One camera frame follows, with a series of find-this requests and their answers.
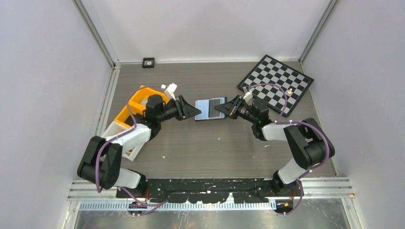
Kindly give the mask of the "black leather card holder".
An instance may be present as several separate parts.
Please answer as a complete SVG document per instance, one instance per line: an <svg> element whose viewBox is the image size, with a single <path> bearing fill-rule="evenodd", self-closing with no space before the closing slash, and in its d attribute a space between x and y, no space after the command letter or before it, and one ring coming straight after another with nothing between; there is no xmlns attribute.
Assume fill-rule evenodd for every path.
<svg viewBox="0 0 405 229"><path fill-rule="evenodd" d="M194 120L199 122L226 119L227 117L224 113L221 113L214 108L216 105L224 104L226 102L227 97L196 100L195 107L199 109L201 113L196 115Z"/></svg>

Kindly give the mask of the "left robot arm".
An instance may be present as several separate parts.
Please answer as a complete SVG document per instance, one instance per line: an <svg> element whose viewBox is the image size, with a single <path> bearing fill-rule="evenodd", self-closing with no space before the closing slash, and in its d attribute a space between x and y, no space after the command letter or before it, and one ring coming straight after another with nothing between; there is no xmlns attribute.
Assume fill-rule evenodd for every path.
<svg viewBox="0 0 405 229"><path fill-rule="evenodd" d="M137 151L161 130L161 123L176 118L181 121L199 115L201 111L185 101L183 96L163 101L160 95L151 95L141 114L133 117L137 123L119 134L89 140L77 169L77 175L96 185L98 192L112 187L128 188L134 197L146 193L145 176L121 167L123 155Z"/></svg>

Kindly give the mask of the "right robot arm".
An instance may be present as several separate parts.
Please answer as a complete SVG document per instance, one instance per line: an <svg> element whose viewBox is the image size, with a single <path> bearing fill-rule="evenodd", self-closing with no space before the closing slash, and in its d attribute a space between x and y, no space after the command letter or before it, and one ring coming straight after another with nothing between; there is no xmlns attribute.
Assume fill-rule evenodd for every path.
<svg viewBox="0 0 405 229"><path fill-rule="evenodd" d="M333 144L313 118L272 121L265 100L256 98L248 104L240 95L214 108L231 119L240 117L251 122L254 136L261 141L288 143L292 159L273 174L270 182L273 193L279 196L286 195L292 189L292 183L335 155Z"/></svg>

